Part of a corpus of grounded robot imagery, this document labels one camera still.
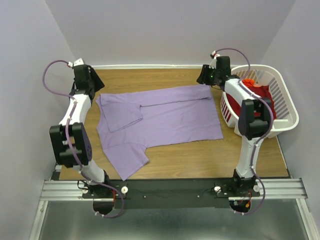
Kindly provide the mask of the lavender t-shirt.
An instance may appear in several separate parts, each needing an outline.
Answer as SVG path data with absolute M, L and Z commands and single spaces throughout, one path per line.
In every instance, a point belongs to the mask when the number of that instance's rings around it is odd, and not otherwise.
M 148 148 L 223 139 L 208 85 L 102 93 L 96 103 L 101 147 L 123 181 L 148 163 Z

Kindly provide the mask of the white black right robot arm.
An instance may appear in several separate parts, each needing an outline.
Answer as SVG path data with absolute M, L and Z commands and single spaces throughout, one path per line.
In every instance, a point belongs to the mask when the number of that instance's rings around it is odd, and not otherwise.
M 197 79 L 199 84 L 218 86 L 240 105 L 238 130 L 242 136 L 241 151 L 233 176 L 222 190 L 241 196 L 256 184 L 256 164 L 263 140 L 271 131 L 274 115 L 271 101 L 261 98 L 247 88 L 243 80 L 231 73 L 230 58 L 211 55 L 209 65 L 202 66 Z

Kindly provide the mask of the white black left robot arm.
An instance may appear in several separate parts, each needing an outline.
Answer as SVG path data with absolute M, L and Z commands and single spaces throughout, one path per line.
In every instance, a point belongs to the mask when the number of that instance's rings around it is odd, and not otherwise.
M 82 58 L 67 62 L 74 78 L 70 93 L 66 95 L 69 106 L 59 124 L 51 126 L 49 136 L 56 163 L 76 170 L 83 178 L 81 190 L 93 197 L 108 198 L 115 195 L 106 171 L 93 160 L 93 150 L 84 123 L 92 107 L 96 92 L 104 83 L 92 66 Z

